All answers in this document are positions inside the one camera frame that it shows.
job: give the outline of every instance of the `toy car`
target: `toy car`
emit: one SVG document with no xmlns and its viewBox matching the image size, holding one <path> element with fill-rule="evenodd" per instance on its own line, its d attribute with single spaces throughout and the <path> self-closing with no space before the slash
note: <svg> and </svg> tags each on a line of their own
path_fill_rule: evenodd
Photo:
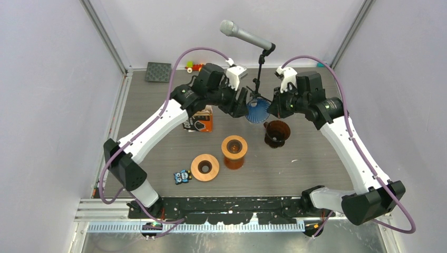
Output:
<svg viewBox="0 0 447 253">
<path fill-rule="evenodd" d="M 174 179 L 176 184 L 188 183 L 192 179 L 192 174 L 190 170 L 182 170 L 180 172 L 174 173 Z"/>
<path fill-rule="evenodd" d="M 186 72 L 192 73 L 192 71 L 200 71 L 203 65 L 204 64 L 193 64 L 192 62 L 187 62 L 186 67 L 184 68 L 186 69 Z"/>
</svg>

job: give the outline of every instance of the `light purple wall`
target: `light purple wall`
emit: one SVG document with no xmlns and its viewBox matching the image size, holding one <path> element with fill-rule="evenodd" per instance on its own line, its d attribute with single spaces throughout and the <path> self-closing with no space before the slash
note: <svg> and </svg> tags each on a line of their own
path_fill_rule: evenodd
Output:
<svg viewBox="0 0 447 253">
<path fill-rule="evenodd" d="M 79 1 L 1 1 L 0 76 L 0 252 L 66 252 L 121 72 Z"/>
<path fill-rule="evenodd" d="M 208 46 L 237 64 L 257 66 L 262 49 L 223 35 L 222 20 L 276 44 L 266 65 L 277 67 L 299 54 L 331 61 L 363 1 L 359 0 L 92 0 L 114 45 L 133 68 L 150 62 L 174 63 L 185 50 Z M 218 55 L 193 52 L 182 61 L 215 62 Z M 294 61 L 291 65 L 311 64 Z"/>
<path fill-rule="evenodd" d="M 337 67 L 369 151 L 407 189 L 402 252 L 445 252 L 447 2 L 376 1 Z M 397 224 L 409 229 L 399 210 Z"/>
</svg>

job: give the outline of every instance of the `orange spool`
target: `orange spool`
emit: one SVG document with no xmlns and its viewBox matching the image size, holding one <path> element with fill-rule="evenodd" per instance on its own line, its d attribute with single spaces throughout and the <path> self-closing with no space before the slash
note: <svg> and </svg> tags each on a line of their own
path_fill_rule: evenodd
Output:
<svg viewBox="0 0 447 253">
<path fill-rule="evenodd" d="M 210 154 L 201 154 L 192 161 L 191 172 L 199 181 L 211 181 L 219 173 L 219 162 Z"/>
<path fill-rule="evenodd" d="M 248 151 L 247 142 L 238 135 L 231 135 L 222 141 L 223 162 L 228 169 L 236 170 L 244 165 L 244 156 Z"/>
</svg>

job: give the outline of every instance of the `red toy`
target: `red toy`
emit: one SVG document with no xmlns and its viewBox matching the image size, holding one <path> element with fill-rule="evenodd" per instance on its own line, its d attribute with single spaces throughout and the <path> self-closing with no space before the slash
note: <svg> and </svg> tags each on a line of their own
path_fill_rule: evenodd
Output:
<svg viewBox="0 0 447 253">
<path fill-rule="evenodd" d="M 188 73 L 192 73 L 192 71 L 200 71 L 203 66 L 204 64 L 193 64 L 192 62 L 187 62 L 186 67 L 184 68 Z"/>
</svg>

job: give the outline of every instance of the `gray table surface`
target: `gray table surface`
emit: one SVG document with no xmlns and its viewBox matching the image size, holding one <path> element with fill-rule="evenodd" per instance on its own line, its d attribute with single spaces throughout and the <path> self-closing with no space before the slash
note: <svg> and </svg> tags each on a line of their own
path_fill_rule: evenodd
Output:
<svg viewBox="0 0 447 253">
<path fill-rule="evenodd" d="M 297 72 L 317 71 L 322 75 L 328 98 L 338 96 L 331 74 L 323 68 L 296 69 Z M 268 99 L 280 80 L 274 69 L 263 69 L 260 93 Z M 147 83 L 144 71 L 134 72 L 118 137 L 132 132 L 163 103 L 168 84 Z M 249 69 L 241 85 L 254 87 L 251 80 L 257 69 Z M 177 71 L 174 85 L 188 83 L 191 74 Z M 270 116 L 267 121 L 277 120 Z M 290 138 L 282 148 L 272 149 L 264 143 L 264 127 L 252 124 L 245 117 L 233 119 L 213 106 L 213 132 L 188 132 L 176 127 L 146 156 L 140 166 L 148 173 L 152 187 L 164 197 L 195 196 L 298 196 L 303 190 L 322 184 L 332 189 L 350 190 L 352 183 L 331 144 L 303 115 L 283 119 L 291 129 Z M 229 135 L 240 135 L 248 143 L 245 163 L 239 170 L 224 165 L 220 146 Z M 173 174 L 189 169 L 193 159 L 203 153 L 214 155 L 220 171 L 209 182 L 192 180 L 178 186 Z M 110 176 L 105 185 L 106 197 L 112 197 L 121 187 Z"/>
</svg>

